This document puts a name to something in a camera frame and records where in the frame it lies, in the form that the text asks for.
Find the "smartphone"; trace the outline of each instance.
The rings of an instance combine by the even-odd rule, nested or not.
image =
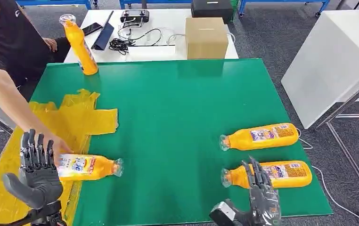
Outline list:
[[[101,28],[102,28],[102,25],[100,25],[98,23],[93,23],[93,24],[89,25],[88,27],[84,28],[83,31],[84,31],[85,36],[87,36]]]

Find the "gray carpet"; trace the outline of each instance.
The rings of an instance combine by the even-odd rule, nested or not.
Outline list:
[[[339,0],[332,0],[328,10],[336,8]],[[119,8],[118,1],[99,3],[100,9]],[[149,8],[188,8],[188,4],[149,4]],[[277,88],[286,110],[297,127],[302,125],[293,109],[282,85],[281,78],[292,59],[316,22],[314,14],[320,8],[319,3],[248,3],[243,18],[235,18],[229,25],[236,36],[235,47],[241,58],[260,57]],[[57,38],[64,35],[58,18],[64,13],[77,16],[81,24],[86,15],[86,8],[80,7],[26,7],[32,22],[44,37]],[[347,110],[359,113],[359,103]],[[341,138],[359,165],[359,120],[340,120],[333,122]],[[303,130],[302,138],[310,142],[314,149],[306,153],[313,165],[323,170],[326,184],[333,197],[342,205],[354,212],[359,212],[359,179],[351,165],[344,157],[341,149],[326,127],[316,131]],[[0,133],[0,151],[8,136]],[[283,225],[287,226],[357,226],[359,220],[350,215],[331,201],[334,210],[331,216],[286,218]]]

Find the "green mat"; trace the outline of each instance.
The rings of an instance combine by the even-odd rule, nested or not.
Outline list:
[[[92,136],[89,153],[123,158],[125,169],[121,178],[83,182],[75,226],[210,221],[212,207],[226,198],[249,209],[248,190],[221,185],[223,167],[236,168],[248,155],[310,165],[300,142],[219,148],[221,134],[290,121],[261,59],[106,63],[93,76],[77,64],[49,65],[33,100],[59,106],[82,88],[101,93],[96,109],[119,112],[117,132]],[[310,185],[279,195],[283,216],[332,214],[315,175]]]

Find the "black t-shirt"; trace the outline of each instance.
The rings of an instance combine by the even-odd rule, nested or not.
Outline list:
[[[0,69],[15,84],[41,78],[51,53],[14,0],[0,0]]]

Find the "blue frame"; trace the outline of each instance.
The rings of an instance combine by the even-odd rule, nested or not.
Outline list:
[[[316,13],[317,16],[321,14],[322,11],[325,10],[330,0],[241,0],[241,6],[239,8],[239,15],[243,16],[243,12],[245,11],[245,5],[247,2],[321,2],[322,6],[319,11]]]
[[[321,2],[322,6],[317,12],[318,16],[326,8],[330,0],[240,0],[239,15],[242,16],[246,2]],[[125,9],[125,4],[140,4],[141,0],[120,0],[121,9]],[[147,0],[147,3],[191,3],[191,0]]]
[[[20,6],[38,6],[38,5],[85,5],[87,9],[91,8],[93,0],[18,0]]]
[[[157,4],[166,4],[166,3],[191,3],[192,0],[147,0],[147,3],[157,3]],[[121,9],[125,9],[125,4],[141,4],[141,0],[120,0]]]

